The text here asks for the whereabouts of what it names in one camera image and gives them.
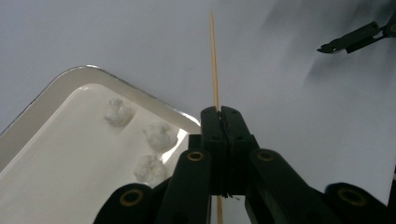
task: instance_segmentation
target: gray surface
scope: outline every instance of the gray surface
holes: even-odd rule
[[[396,41],[324,55],[324,43],[390,0],[2,1],[0,130],[62,71],[94,64],[199,118],[213,104],[209,9],[221,105],[309,185],[348,182],[388,200],[396,159]]]

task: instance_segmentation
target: wooden stick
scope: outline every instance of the wooden stick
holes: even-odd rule
[[[212,46],[212,77],[213,77],[213,99],[216,109],[219,111],[219,90],[218,90],[218,67],[216,64],[216,43],[215,43],[215,24],[213,22],[213,12],[210,9],[210,41]],[[222,224],[222,199],[217,196],[218,203],[218,223]]]
[[[219,110],[218,66],[216,64],[215,24],[213,22],[212,9],[210,9],[210,40],[212,44],[213,97],[215,107]]]

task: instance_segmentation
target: cotton ball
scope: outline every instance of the cotton ball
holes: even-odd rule
[[[131,120],[132,109],[124,105],[121,98],[111,99],[108,104],[109,108],[106,110],[105,120],[107,120],[110,125],[120,127]]]
[[[143,132],[150,147],[159,153],[171,149],[177,143],[177,133],[165,122],[151,124]]]
[[[143,156],[134,168],[134,176],[154,188],[165,180],[165,166],[156,156]]]

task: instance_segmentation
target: white table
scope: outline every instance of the white table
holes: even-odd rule
[[[370,21],[385,24],[389,2],[3,1],[0,130],[62,71],[85,64],[199,118],[213,105],[212,8],[220,104],[239,110],[260,146],[281,153],[310,186],[347,182],[386,203],[396,159],[396,41],[352,54],[316,49]],[[245,215],[231,214],[243,201],[229,203],[226,223],[240,223]]]

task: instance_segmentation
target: metal tray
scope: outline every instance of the metal tray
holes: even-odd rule
[[[114,97],[134,111],[123,127],[104,119]],[[0,135],[0,223],[92,223],[115,189],[136,182],[135,164],[152,154],[142,130],[155,121],[178,129],[162,156],[169,176],[196,119],[94,66],[60,74]]]

